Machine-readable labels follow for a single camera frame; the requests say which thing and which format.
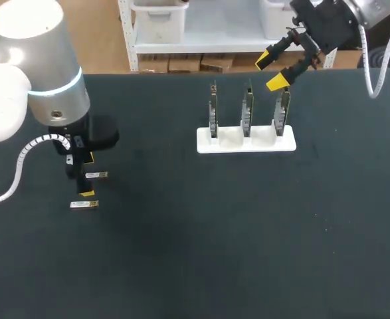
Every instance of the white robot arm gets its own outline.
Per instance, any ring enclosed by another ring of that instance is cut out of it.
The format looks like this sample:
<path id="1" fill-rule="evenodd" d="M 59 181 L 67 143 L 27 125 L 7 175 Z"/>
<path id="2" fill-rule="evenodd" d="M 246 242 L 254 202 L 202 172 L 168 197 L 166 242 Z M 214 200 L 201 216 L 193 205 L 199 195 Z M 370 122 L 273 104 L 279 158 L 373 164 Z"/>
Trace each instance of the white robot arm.
<path id="1" fill-rule="evenodd" d="M 83 118 L 90 100 L 55 0 L 0 6 L 0 142 L 12 136 L 27 102 L 42 124 L 61 128 Z"/>

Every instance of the white stand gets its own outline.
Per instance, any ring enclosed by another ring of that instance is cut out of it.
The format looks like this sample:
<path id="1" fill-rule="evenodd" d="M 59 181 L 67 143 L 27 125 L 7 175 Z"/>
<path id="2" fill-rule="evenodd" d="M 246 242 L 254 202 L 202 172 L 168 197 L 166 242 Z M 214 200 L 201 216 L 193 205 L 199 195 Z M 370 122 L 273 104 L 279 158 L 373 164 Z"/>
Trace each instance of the white stand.
<path id="1" fill-rule="evenodd" d="M 283 136 L 277 136 L 274 122 L 269 126 L 252 126 L 250 138 L 243 136 L 240 126 L 219 128 L 219 137 L 211 138 L 209 128 L 197 129 L 197 151 L 211 153 L 291 152 L 296 149 L 292 127 L 285 126 Z"/>

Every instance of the black tabletop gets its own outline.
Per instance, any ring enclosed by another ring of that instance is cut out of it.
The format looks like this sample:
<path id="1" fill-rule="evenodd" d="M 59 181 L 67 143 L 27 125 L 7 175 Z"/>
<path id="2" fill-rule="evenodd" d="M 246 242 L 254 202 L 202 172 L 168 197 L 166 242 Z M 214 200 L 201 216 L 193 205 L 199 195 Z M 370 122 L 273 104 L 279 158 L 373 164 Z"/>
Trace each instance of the black tabletop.
<path id="1" fill-rule="evenodd" d="M 252 80 L 269 124 L 273 74 L 87 76 L 93 113 L 121 140 L 95 154 L 95 211 L 64 158 L 38 146 L 0 203 L 0 318 L 390 319 L 390 70 L 371 100 L 362 71 L 309 72 L 292 88 L 286 154 L 201 155 L 217 81 L 220 126 L 238 125 Z M 0 144 L 0 193 L 29 114 Z"/>

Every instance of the white shelf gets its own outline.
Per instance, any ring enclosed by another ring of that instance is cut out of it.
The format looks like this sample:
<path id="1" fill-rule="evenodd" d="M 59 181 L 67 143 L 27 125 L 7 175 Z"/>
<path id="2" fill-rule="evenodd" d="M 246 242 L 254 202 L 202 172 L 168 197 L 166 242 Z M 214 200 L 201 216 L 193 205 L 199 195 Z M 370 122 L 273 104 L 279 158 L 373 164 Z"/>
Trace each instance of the white shelf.
<path id="1" fill-rule="evenodd" d="M 277 41 L 264 38 L 258 10 L 259 0 L 191 0 L 182 43 L 151 44 L 137 37 L 135 49 L 140 54 L 262 52 Z"/>

